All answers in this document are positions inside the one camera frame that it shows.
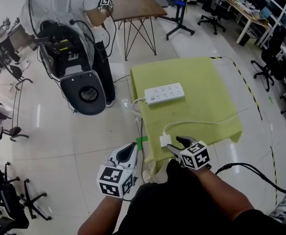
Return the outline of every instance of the tile floor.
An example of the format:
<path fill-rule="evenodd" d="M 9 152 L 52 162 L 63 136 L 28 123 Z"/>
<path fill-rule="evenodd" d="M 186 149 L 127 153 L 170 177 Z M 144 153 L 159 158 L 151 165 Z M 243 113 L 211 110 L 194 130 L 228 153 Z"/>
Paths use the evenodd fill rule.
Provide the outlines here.
<path fill-rule="evenodd" d="M 171 16 L 175 14 L 173 8 L 167 8 L 167 12 Z M 253 59 L 262 63 L 260 50 L 255 46 L 242 47 L 235 43 L 238 37 L 233 31 L 238 27 L 235 22 L 222 22 L 228 30 L 225 33 L 218 31 L 215 36 L 211 25 L 196 24 L 201 14 L 207 14 L 201 9 L 201 4 L 189 5 L 184 24 L 193 28 L 195 34 L 191 37 L 188 32 L 179 30 L 169 41 L 166 41 L 166 32 L 172 30 L 175 24 L 153 19 L 158 55 L 154 56 L 138 35 L 127 62 L 123 58 L 122 25 L 117 32 L 110 57 L 114 80 L 129 74 L 131 67 L 140 63 L 194 56 L 226 56 L 233 59 L 259 103 L 263 121 L 232 61 L 226 57 L 215 60 L 217 70 L 237 107 L 243 133 L 238 143 L 223 140 L 209 147 L 213 171 L 226 163 L 247 162 L 274 180 L 270 149 L 272 146 L 278 184 L 286 189 L 286 118 L 280 114 L 285 105 L 279 99 L 283 87 L 276 82 L 267 93 L 262 78 L 253 79 L 256 71 L 250 61 Z M 113 32 L 112 23 L 108 22 L 107 25 L 109 31 Z M 4 137 L 0 141 L 0 167 L 10 161 L 10 177 L 18 175 L 22 180 L 29 178 L 30 191 L 33 194 L 42 191 L 48 193 L 48 197 L 41 199 L 38 204 L 53 220 L 31 220 L 29 229 L 19 230 L 17 234 L 72 235 L 76 234 L 79 226 L 103 198 L 95 184 L 99 166 L 105 162 L 114 147 L 135 141 L 139 137 L 140 123 L 136 123 L 134 116 L 121 106 L 124 99 L 131 99 L 129 77 L 116 83 L 117 99 L 112 108 L 93 117 L 72 114 L 59 88 L 47 77 L 36 55 L 36 52 L 28 52 L 27 58 L 32 63 L 24 71 L 24 76 L 31 78 L 34 83 L 24 84 L 19 117 L 19 125 L 30 138 L 21 138 L 13 143 Z M 0 83 L 11 82 L 13 80 L 9 74 L 3 72 L 0 75 Z M 13 93 L 8 86 L 0 86 L 0 101 L 12 107 L 12 99 Z M 11 123 L 7 121 L 5 124 L 8 127 Z M 148 153 L 147 143 L 143 145 Z M 141 161 L 140 154 L 138 170 L 141 169 Z M 237 167 L 224 171 L 221 176 L 246 194 L 255 208 L 265 213 L 275 208 L 275 190 L 250 171 Z M 129 198 L 142 183 L 140 177 Z M 159 182 L 166 180 L 164 167 L 156 178 Z M 17 182 L 15 186 L 20 190 L 22 185 Z M 278 194 L 278 201 L 282 198 L 283 194 Z M 128 203 L 125 202 L 118 224 L 126 215 L 127 208 Z"/>

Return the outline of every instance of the hazard tape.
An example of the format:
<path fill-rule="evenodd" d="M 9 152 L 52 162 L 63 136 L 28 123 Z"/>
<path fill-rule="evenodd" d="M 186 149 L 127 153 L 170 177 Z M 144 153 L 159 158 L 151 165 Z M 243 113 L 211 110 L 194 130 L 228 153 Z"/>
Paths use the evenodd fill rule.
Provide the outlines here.
<path fill-rule="evenodd" d="M 223 58 L 223 57 L 210 57 L 210 58 L 211 58 L 211 59 L 221 59 L 221 58 Z M 237 68 L 237 70 L 238 70 L 240 76 L 242 77 L 242 79 L 243 79 L 245 85 L 247 86 L 247 88 L 248 88 L 250 94 L 252 95 L 252 98 L 253 98 L 253 100 L 254 100 L 254 102 L 255 102 L 255 105 L 256 105 L 256 107 L 257 107 L 257 110 L 259 111 L 259 114 L 260 114 L 261 120 L 262 120 L 262 115 L 261 115 L 261 111 L 260 111 L 260 106 L 259 106 L 258 102 L 256 101 L 255 96 L 254 96 L 254 94 L 253 94 L 251 88 L 248 86 L 248 84 L 247 84 L 245 78 L 243 77 L 243 75 L 242 75 L 241 71 L 239 70 L 239 68 L 237 67 L 236 63 L 235 63 L 230 57 L 226 57 L 226 58 L 229 58 L 229 59 L 232 61 L 233 65 Z"/>
<path fill-rule="evenodd" d="M 272 160 L 274 163 L 274 172 L 275 172 L 275 184 L 277 185 L 277 171 L 276 171 L 276 162 L 275 162 L 275 157 L 274 157 L 274 152 L 272 150 L 272 147 L 270 147 L 271 149 L 271 156 L 272 156 Z M 276 189 L 276 206 L 277 206 L 277 199 L 278 199 L 278 193 L 277 193 L 277 189 Z"/>

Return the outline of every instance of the black sleeve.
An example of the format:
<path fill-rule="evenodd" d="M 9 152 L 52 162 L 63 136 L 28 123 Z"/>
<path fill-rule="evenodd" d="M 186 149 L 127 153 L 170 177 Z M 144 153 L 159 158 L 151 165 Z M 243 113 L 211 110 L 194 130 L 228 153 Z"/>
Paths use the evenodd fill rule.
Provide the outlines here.
<path fill-rule="evenodd" d="M 241 213 L 234 221 L 234 226 L 255 230 L 256 228 L 282 228 L 283 224 L 263 214 L 259 210 L 248 210 Z"/>

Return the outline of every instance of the power strip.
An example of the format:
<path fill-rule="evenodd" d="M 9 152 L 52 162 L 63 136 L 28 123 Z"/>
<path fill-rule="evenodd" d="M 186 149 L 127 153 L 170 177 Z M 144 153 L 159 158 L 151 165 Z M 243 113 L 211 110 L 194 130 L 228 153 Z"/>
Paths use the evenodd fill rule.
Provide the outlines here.
<path fill-rule="evenodd" d="M 158 104 L 184 97 L 184 91 L 180 83 L 146 89 L 144 93 L 146 103 L 148 105 Z"/>

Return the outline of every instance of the covered table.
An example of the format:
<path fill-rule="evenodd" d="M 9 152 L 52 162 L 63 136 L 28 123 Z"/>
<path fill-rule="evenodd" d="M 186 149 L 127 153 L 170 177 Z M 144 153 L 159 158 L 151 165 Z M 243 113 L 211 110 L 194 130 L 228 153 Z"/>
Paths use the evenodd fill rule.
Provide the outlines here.
<path fill-rule="evenodd" d="M 222 122 L 237 113 L 236 107 L 209 57 L 182 58 L 137 65 L 131 70 L 133 100 L 144 97 L 144 90 L 180 83 L 185 98 L 148 106 L 139 101 L 150 146 L 145 162 L 155 162 L 156 174 L 163 160 L 173 157 L 167 147 L 161 148 L 159 137 L 164 127 L 177 121 Z M 181 147 L 176 136 L 189 136 L 211 145 L 230 138 L 238 142 L 242 126 L 238 117 L 222 124 L 183 123 L 172 125 L 166 133 L 173 145 Z"/>

